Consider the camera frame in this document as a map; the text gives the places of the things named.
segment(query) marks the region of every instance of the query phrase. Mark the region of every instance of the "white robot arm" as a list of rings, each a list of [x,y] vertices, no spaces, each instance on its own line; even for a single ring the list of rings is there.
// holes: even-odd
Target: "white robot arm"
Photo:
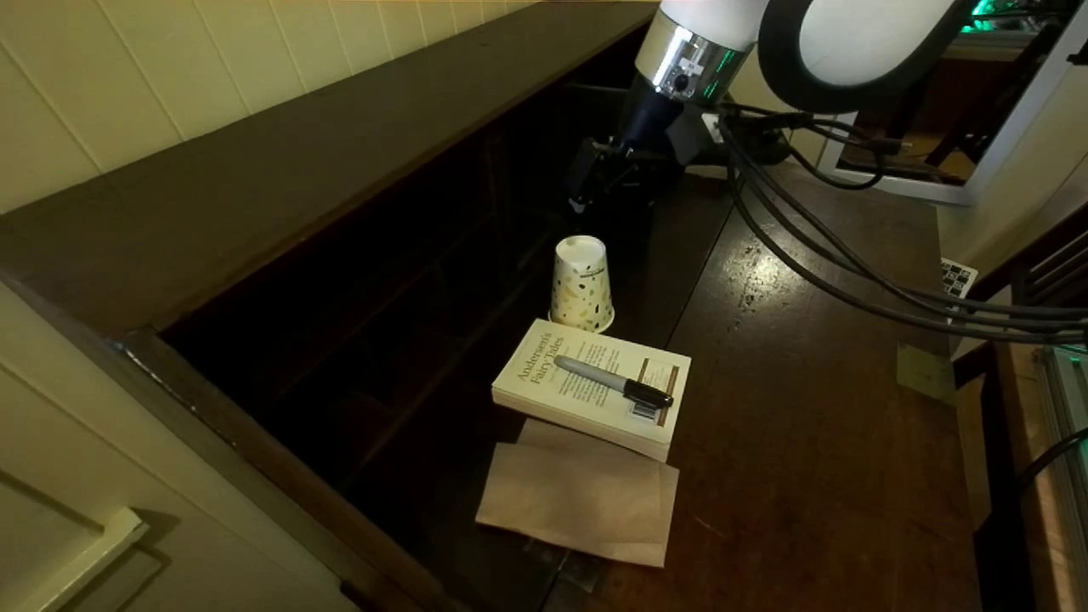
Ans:
[[[636,54],[619,129],[571,163],[571,207],[588,211],[646,153],[673,150],[683,109],[714,112],[748,51],[799,112],[877,109],[911,88],[976,0],[663,0]]]
[[[969,14],[972,0],[663,0],[636,68],[656,95],[707,109],[758,48],[789,105],[867,109],[918,82]]]

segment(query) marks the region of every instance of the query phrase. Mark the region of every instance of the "black cable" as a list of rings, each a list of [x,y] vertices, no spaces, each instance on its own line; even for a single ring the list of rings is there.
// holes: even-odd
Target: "black cable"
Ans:
[[[993,320],[993,316],[966,316],[966,313],[955,313],[949,306],[959,306],[955,299],[942,299],[942,306],[935,306],[932,299],[918,296],[918,292],[908,292],[908,289],[898,289],[891,282],[884,282],[877,272],[870,272],[864,265],[864,258],[857,258],[847,245],[840,245],[840,238],[830,235],[830,228],[819,224],[819,218],[813,218],[823,231],[826,241],[836,241],[843,248],[843,255],[830,252],[826,245],[813,241],[806,231],[799,231],[789,214],[782,214],[782,207],[762,190],[765,184],[751,180],[748,184],[755,190],[755,197],[762,201],[762,207],[796,238],[802,241],[806,248],[813,248],[816,255],[830,258],[833,265],[867,279],[867,282],[877,282],[884,292],[911,303],[915,309],[921,313],[935,313],[935,316],[952,316],[952,320],[966,320],[966,323],[976,323],[976,326],[1013,326],[1010,320]],[[1037,323],[1037,320],[1023,320],[1017,323],[1023,330],[1040,330],[1040,333],[1061,333],[1068,323]]]
[[[1037,337],[1037,333],[1010,333],[1010,330],[952,326],[952,323],[945,323],[945,320],[921,320],[921,316],[908,316],[908,313],[894,313],[894,309],[864,303],[864,299],[843,292],[840,286],[819,279],[813,269],[799,265],[799,262],[796,262],[779,241],[772,241],[772,238],[765,235],[765,228],[751,218],[738,180],[731,180],[731,190],[734,190],[741,221],[751,228],[751,235],[755,235],[779,262],[785,262],[785,269],[792,269],[792,272],[802,275],[809,286],[823,289],[826,296],[833,296],[833,299],[840,299],[840,303],[847,303],[847,306],[853,306],[853,309],[864,309],[864,313],[874,313],[874,316],[904,323],[904,326],[921,326],[921,330],[955,333],[955,337],[1010,340],[1010,343],[1068,343],[1068,337]]]
[[[724,122],[731,119],[748,119],[748,122],[765,122],[768,133],[775,133],[785,143],[785,153],[792,160],[799,160],[816,180],[836,187],[836,190],[867,190],[874,184],[884,180],[884,150],[881,139],[864,133],[860,126],[840,122],[840,119],[819,119],[809,112],[772,112],[772,109],[758,109],[758,105],[738,105],[728,102],[724,105]],[[874,173],[867,180],[836,180],[830,173],[823,173],[819,167],[813,167],[789,139],[785,129],[809,129],[823,139],[843,143],[843,146],[860,146],[874,156]]]
[[[959,306],[959,309],[969,309],[969,313],[983,309],[983,313],[1013,313],[1013,316],[1020,316],[1017,323],[1013,323],[1013,320],[979,320],[979,316],[976,316],[976,323],[993,323],[993,326],[1034,326],[1034,323],[1027,323],[1027,320],[1047,320],[1047,316],[1054,316],[1057,326],[1088,330],[1088,326],[1085,326],[1088,309],[989,306],[989,303],[976,303],[976,299],[952,299],[952,296],[932,296],[932,292],[918,292],[918,289],[894,289],[891,282],[884,282],[881,275],[874,275],[874,272],[864,265],[864,258],[857,258],[857,255],[853,255],[813,211],[806,211],[779,180],[772,180],[772,177],[765,173],[765,167],[758,167],[758,163],[748,156],[748,150],[745,150],[738,139],[731,139],[728,129],[724,129],[721,136],[724,136],[724,143],[728,143],[728,153],[731,153],[734,160],[741,160],[741,163],[755,173],[755,180],[758,180],[762,187],[775,190],[806,224],[813,224],[816,235],[826,238],[847,262],[836,258],[836,255],[830,255],[826,248],[813,245],[809,235],[802,235],[796,224],[785,221],[782,228],[785,228],[792,238],[799,238],[802,245],[809,245],[809,248],[819,252],[823,258],[830,258],[830,262],[836,262],[836,265],[843,265],[843,269],[850,269],[850,272],[877,282],[881,289],[901,296],[904,303],[911,303],[911,306],[942,303],[942,306]]]
[[[1054,466],[1064,452],[1071,452],[1071,449],[1078,449],[1078,445],[1085,445],[1088,442],[1088,428],[1081,428],[1081,432],[1071,432],[1071,435],[1064,435],[1064,439],[1057,439],[1051,449],[1044,449],[1023,473],[1020,473],[1020,493],[1027,493],[1030,486],[1034,486],[1034,479],[1047,469],[1047,466]]]

